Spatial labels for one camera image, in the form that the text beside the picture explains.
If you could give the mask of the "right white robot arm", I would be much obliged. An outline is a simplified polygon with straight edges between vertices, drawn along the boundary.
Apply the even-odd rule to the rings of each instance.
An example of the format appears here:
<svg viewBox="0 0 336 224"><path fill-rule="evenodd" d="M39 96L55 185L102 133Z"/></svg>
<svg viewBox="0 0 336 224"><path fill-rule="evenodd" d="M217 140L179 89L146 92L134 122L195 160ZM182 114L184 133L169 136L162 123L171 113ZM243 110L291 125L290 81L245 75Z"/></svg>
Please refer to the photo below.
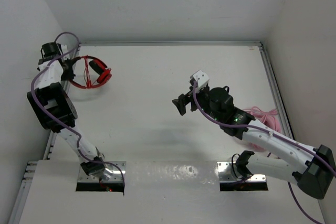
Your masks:
<svg viewBox="0 0 336 224"><path fill-rule="evenodd" d="M273 131L253 115L234 106L229 87L204 87L195 92L191 88L172 102L180 115L199 110L219 125L228 135L268 150L275 159L258 156L253 151L243 151L235 161L232 172L237 179L247 179L254 174L265 174L292 183L305 194L323 199L335 177L335 161L330 148L299 144Z"/></svg>

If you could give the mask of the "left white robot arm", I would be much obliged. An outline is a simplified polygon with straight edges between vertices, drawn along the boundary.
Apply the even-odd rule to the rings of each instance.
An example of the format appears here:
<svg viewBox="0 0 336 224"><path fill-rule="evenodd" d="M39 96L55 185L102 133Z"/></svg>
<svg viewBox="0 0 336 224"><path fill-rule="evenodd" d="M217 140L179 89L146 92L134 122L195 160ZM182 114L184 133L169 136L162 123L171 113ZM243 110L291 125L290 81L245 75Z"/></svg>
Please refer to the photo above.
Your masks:
<svg viewBox="0 0 336 224"><path fill-rule="evenodd" d="M66 46L56 42L42 45L38 70L43 73L27 93L27 99L42 127L62 137L76 153L84 173L101 179L106 169L103 154L76 127L77 111L62 85L74 79L74 64L80 58L64 57L51 63L65 50Z"/></svg>

